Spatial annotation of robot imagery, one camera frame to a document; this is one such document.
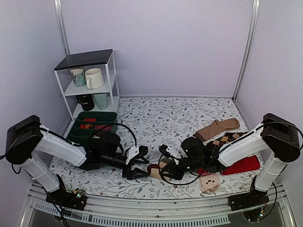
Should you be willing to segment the striped beige knit sock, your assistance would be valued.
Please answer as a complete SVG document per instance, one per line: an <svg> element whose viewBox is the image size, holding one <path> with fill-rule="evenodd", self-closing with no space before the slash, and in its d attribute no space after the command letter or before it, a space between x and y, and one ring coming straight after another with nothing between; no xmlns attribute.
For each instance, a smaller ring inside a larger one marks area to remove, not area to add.
<svg viewBox="0 0 303 227"><path fill-rule="evenodd" d="M169 162L170 162L170 160L168 160L167 158L164 158L160 161L160 164L148 165L147 172L149 173L149 176L153 177L155 179L158 179L158 180L163 180L159 174L159 171L160 171L160 169L165 167Z"/></svg>

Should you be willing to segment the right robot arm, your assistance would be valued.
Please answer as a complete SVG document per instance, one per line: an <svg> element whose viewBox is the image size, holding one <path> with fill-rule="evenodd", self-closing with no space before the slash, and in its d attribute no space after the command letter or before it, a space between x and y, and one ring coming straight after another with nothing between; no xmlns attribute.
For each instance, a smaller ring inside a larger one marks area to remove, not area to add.
<svg viewBox="0 0 303 227"><path fill-rule="evenodd" d="M166 177L181 180L185 173L196 170L218 173L255 153L271 151L263 169L253 181L253 189L245 195L246 204L255 206L286 166L299 158L303 148L303 133L293 123L268 113L254 129L219 148L207 148L195 137L184 140L181 147L186 157L176 157L173 149L160 146L161 154L171 158L167 165L158 168L162 180Z"/></svg>

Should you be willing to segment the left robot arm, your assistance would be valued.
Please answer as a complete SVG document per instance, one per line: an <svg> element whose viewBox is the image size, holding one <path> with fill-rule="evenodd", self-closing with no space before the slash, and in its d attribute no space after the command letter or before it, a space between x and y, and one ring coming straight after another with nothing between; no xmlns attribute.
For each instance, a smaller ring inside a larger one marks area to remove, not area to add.
<svg viewBox="0 0 303 227"><path fill-rule="evenodd" d="M38 181L60 205L70 202L70 194L62 186L58 176L35 154L36 151L58 157L85 171L100 169L102 165L119 168L123 177L134 180L149 176L149 172L133 168L135 164L147 164L146 146L135 144L124 150L120 137L103 126L89 135L83 143L72 142L49 130L36 115L29 116L10 127L6 136L6 151L2 155L12 165L23 168Z"/></svg>

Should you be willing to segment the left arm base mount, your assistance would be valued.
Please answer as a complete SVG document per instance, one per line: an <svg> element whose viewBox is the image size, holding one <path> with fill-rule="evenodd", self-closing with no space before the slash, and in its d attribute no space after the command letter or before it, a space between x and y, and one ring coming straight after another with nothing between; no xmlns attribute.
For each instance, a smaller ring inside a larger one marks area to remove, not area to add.
<svg viewBox="0 0 303 227"><path fill-rule="evenodd" d="M54 192L47 192L46 201L55 205L84 211L87 202L87 196L84 190L75 189L72 192L66 190L62 178L56 174L59 181L59 189Z"/></svg>

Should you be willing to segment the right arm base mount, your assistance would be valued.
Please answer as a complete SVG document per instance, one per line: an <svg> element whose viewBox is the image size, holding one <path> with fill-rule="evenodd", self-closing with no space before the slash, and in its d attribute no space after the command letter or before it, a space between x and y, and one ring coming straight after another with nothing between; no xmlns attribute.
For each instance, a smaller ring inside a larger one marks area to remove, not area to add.
<svg viewBox="0 0 303 227"><path fill-rule="evenodd" d="M250 186L250 191L248 193L243 193L239 195L230 196L228 198L228 205L232 211L244 210L258 206L256 210L244 211L242 214L244 218L250 222L259 222L264 219L272 209L269 208L267 203L269 198L267 192L261 192L255 189L256 176Z"/></svg>

